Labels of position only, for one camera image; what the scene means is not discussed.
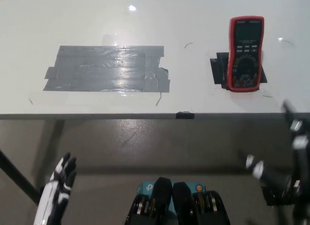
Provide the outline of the black right hand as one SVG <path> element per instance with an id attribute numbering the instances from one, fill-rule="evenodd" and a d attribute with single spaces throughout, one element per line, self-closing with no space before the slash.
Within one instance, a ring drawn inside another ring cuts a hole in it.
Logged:
<path id="1" fill-rule="evenodd" d="M 251 175 L 263 183 L 262 193 L 266 204 L 277 208 L 279 225 L 287 220 L 281 207 L 293 205 L 293 224 L 310 223 L 310 123 L 295 115 L 293 106 L 284 101 L 282 109 L 291 136 L 293 168 L 284 175 L 267 166 L 251 154 L 240 154 L 243 165 Z"/>

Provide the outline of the white and black left hand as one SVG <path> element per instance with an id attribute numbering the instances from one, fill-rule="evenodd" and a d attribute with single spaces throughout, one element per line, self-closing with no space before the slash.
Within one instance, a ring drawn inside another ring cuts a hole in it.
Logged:
<path id="1" fill-rule="evenodd" d="M 66 153 L 45 184 L 34 218 L 35 225 L 60 225 L 76 179 L 76 158 Z"/>

